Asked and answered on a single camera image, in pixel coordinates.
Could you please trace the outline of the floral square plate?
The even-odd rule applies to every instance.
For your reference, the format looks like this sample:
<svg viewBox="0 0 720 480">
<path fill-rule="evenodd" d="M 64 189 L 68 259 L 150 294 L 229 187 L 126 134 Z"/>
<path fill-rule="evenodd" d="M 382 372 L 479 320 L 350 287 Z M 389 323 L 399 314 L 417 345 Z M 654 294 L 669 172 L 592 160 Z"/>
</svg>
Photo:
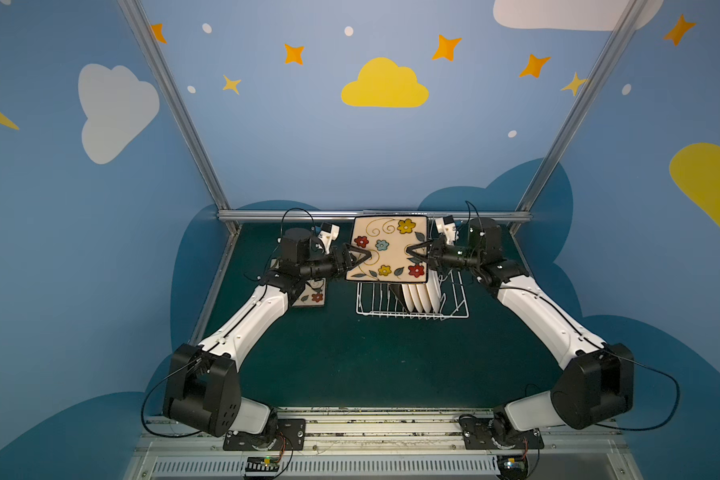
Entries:
<svg viewBox="0 0 720 480">
<path fill-rule="evenodd" d="M 429 240 L 426 216 L 356 217 L 351 245 L 372 253 L 373 279 L 353 282 L 421 284 L 428 279 L 427 265 L 414 264 L 406 255 L 408 245 Z"/>
<path fill-rule="evenodd" d="M 294 308 L 323 307 L 326 302 L 327 282 L 325 279 L 308 280 L 304 290 L 295 300 Z"/>
</svg>

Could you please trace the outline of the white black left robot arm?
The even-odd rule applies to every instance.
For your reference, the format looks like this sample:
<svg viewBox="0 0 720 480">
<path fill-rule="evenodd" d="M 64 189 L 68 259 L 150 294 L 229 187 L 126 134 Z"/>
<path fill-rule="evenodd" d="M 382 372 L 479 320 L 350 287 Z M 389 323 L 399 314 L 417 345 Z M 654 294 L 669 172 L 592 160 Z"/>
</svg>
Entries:
<svg viewBox="0 0 720 480">
<path fill-rule="evenodd" d="M 310 280 L 346 275 L 371 258 L 349 243 L 335 245 L 339 227 L 325 223 L 319 233 L 291 228 L 281 234 L 280 258 L 247 302 L 218 330 L 196 345 L 173 353 L 165 377 L 162 413 L 201 433 L 253 436 L 261 448 L 278 436 L 275 410 L 242 396 L 239 370 L 272 324 L 285 315 Z"/>
</svg>

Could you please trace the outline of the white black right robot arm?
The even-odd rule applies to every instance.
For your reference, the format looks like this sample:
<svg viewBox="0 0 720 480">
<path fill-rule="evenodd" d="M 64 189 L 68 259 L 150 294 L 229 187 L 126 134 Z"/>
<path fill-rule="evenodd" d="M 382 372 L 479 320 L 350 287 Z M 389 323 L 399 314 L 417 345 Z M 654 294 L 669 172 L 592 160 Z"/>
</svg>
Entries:
<svg viewBox="0 0 720 480">
<path fill-rule="evenodd" d="M 470 271 L 523 321 L 561 369 L 551 389 L 494 408 L 490 429 L 498 443 L 507 445 L 546 427 L 582 430 L 632 409 L 632 352 L 586 329 L 541 289 L 522 264 L 507 258 L 494 220 L 470 220 L 466 246 L 456 245 L 456 229 L 449 218 L 439 221 L 438 231 L 437 238 L 407 247 L 407 254 L 437 271 Z"/>
</svg>

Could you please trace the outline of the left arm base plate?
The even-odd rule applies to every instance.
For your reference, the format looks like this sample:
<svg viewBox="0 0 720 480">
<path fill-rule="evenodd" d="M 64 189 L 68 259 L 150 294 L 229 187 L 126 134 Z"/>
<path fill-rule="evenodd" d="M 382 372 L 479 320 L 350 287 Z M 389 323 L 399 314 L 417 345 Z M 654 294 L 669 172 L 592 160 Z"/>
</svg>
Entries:
<svg viewBox="0 0 720 480">
<path fill-rule="evenodd" d="M 224 451 L 301 451 L 306 436 L 306 420 L 278 419 L 277 426 L 269 423 L 263 433 L 250 434 L 230 430 L 224 437 Z"/>
</svg>

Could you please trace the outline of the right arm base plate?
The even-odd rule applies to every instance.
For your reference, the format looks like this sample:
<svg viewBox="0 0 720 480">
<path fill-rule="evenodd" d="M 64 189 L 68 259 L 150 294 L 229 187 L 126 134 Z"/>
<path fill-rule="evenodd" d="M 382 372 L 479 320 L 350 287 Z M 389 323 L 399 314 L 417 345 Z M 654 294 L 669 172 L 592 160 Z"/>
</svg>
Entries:
<svg viewBox="0 0 720 480">
<path fill-rule="evenodd" d="M 503 416 L 462 414 L 457 423 L 467 450 L 541 450 L 544 441 L 534 430 L 517 431 Z"/>
</svg>

